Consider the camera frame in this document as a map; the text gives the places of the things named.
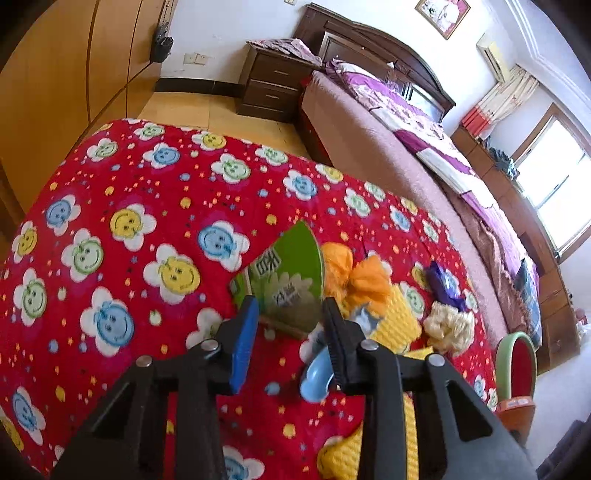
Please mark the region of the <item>cream paper ball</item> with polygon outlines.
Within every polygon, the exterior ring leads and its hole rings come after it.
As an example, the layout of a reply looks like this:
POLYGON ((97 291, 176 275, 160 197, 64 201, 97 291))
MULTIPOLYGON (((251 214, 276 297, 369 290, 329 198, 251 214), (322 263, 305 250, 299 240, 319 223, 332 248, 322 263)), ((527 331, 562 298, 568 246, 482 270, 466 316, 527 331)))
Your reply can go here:
POLYGON ((423 322, 429 344, 438 352, 457 357, 464 354, 475 339, 476 318, 451 305, 435 301, 423 322))

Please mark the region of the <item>wall socket plate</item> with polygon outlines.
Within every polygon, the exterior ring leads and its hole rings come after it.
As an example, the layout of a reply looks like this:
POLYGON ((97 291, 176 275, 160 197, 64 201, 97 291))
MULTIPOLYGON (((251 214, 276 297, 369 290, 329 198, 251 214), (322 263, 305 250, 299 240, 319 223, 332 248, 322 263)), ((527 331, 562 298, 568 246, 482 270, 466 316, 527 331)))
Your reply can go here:
POLYGON ((208 56, 199 53, 185 53, 183 56, 184 65, 205 66, 208 61, 208 56))

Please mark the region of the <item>dark wooden nightstand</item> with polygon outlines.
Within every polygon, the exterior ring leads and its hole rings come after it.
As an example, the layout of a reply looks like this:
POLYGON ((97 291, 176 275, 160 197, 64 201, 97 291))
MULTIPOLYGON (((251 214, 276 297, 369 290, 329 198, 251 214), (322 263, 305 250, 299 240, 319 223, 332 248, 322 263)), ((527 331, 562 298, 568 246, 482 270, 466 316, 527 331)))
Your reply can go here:
POLYGON ((293 123, 304 83, 318 67, 297 57, 249 44, 240 74, 238 115, 293 123))

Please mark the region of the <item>yellow foam mesh piece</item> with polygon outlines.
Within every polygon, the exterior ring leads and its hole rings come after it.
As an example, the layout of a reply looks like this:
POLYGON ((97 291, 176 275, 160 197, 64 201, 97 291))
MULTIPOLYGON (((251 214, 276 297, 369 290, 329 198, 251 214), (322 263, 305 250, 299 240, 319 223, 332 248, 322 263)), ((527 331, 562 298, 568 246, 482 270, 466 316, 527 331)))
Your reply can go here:
MULTIPOLYGON (((419 479, 419 452, 412 397, 404 394, 407 437, 407 478, 419 479)), ((361 457, 363 426, 337 443, 325 444, 317 457, 318 472, 325 479, 356 479, 361 457)))
POLYGON ((398 285, 391 288, 383 317, 370 313, 369 304, 363 304, 356 307, 349 320, 360 326, 366 338, 380 343, 396 354, 408 352, 411 344, 422 335, 421 325, 398 285))

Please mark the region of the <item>folded cloth on nightstand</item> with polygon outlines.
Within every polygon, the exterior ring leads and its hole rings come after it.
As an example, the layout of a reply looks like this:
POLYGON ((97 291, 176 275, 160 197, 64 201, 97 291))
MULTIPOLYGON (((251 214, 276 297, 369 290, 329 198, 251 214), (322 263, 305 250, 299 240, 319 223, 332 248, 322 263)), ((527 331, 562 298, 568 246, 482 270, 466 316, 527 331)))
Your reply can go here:
POLYGON ((249 40, 249 45, 299 59, 318 68, 324 65, 321 57, 312 53, 308 45, 298 38, 249 40))

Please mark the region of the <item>red white curtain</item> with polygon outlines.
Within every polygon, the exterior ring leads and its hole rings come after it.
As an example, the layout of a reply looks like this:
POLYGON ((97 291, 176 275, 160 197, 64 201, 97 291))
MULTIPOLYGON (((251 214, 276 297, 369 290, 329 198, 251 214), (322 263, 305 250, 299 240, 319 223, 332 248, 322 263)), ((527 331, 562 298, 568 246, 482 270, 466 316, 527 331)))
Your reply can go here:
POLYGON ((485 140, 495 127, 527 102, 539 86, 539 80, 515 65, 509 78, 498 82, 461 120, 460 125, 474 138, 485 140))

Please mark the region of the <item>wall air conditioner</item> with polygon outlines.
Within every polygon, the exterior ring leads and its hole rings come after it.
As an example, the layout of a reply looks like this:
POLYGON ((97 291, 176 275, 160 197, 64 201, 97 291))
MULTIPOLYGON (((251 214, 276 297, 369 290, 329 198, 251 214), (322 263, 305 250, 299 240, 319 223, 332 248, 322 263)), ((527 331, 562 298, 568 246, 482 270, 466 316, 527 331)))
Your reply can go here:
POLYGON ((506 82, 510 78, 510 71, 504 61, 502 51, 494 39, 485 33, 477 42, 477 48, 487 62, 496 81, 499 83, 506 82))

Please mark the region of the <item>dark clothes on cabinet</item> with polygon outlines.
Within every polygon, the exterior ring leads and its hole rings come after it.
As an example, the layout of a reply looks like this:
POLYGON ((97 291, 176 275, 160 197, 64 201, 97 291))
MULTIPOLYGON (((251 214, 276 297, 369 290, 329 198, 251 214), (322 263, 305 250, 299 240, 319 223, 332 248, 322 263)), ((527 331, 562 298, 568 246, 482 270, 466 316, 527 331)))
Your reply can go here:
POLYGON ((503 172, 510 180, 515 180, 519 171, 513 158, 509 157, 503 150, 491 147, 489 154, 497 170, 503 172))

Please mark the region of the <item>framed wall picture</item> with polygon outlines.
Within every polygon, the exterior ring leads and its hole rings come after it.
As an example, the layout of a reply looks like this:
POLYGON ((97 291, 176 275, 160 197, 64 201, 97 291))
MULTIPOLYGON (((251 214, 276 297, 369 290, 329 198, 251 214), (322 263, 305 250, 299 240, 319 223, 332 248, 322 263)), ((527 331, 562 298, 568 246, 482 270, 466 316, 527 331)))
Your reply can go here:
POLYGON ((420 0, 415 6, 415 10, 446 40, 451 38, 470 9, 465 0, 420 0))

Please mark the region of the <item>orange small carton box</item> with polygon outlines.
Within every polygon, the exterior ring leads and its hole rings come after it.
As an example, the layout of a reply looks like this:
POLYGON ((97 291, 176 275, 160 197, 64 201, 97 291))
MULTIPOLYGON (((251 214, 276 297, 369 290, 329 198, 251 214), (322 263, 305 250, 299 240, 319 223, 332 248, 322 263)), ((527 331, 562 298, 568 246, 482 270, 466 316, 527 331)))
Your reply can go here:
POLYGON ((529 437, 536 405, 531 396, 518 396, 499 402, 496 414, 514 439, 524 446, 529 437))

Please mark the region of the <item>red bin green rim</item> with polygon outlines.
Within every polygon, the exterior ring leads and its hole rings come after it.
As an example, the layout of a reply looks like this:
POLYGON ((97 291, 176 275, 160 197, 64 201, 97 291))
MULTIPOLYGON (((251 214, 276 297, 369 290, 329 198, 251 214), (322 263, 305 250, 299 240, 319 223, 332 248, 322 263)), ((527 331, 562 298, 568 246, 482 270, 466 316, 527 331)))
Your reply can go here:
POLYGON ((499 342, 495 373, 500 401, 534 396, 538 376, 537 357, 526 333, 514 332, 499 342))

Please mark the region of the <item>orange wrapper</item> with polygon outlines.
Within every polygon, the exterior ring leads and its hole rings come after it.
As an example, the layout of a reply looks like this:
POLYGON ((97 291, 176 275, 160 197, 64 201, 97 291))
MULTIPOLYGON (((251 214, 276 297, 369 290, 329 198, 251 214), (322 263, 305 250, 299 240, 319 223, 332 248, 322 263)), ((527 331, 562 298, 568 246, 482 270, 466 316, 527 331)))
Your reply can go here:
POLYGON ((321 247, 325 265, 324 295, 332 297, 343 317, 365 306, 381 318, 386 315, 391 295, 391 279, 381 259, 370 256, 353 261, 353 252, 341 243, 325 242, 321 247))

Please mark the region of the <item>red flower-pattern table cloth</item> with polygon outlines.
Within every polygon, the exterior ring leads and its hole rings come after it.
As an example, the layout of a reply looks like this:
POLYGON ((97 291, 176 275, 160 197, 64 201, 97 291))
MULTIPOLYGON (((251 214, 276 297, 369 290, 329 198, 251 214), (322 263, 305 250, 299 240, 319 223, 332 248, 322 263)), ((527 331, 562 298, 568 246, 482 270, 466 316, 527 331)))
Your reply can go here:
POLYGON ((57 168, 1 269, 1 424, 48 475, 142 355, 185 353, 235 313, 229 282, 297 222, 381 259, 421 327, 438 262, 476 318, 452 364, 490 408, 483 318, 449 228, 411 200, 266 145, 123 119, 57 168))

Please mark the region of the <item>dark wooden bed headboard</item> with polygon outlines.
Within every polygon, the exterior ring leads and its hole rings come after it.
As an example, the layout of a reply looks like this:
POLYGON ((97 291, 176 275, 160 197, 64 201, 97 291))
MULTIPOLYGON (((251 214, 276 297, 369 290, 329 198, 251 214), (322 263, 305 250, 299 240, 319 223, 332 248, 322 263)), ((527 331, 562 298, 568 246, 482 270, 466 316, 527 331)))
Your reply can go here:
POLYGON ((398 38, 315 3, 304 7, 294 35, 325 62, 341 59, 392 81, 412 105, 441 122, 456 102, 428 63, 398 38))

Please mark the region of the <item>green snack packet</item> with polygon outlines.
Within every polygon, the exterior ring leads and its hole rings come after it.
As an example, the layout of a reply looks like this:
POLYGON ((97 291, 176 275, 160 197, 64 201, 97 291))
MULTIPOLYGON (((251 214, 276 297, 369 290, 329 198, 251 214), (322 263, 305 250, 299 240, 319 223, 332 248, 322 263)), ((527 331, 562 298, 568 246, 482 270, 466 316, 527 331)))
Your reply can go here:
POLYGON ((322 318, 325 264, 311 227, 297 222, 229 282, 236 305, 255 297, 273 328, 307 337, 322 318))

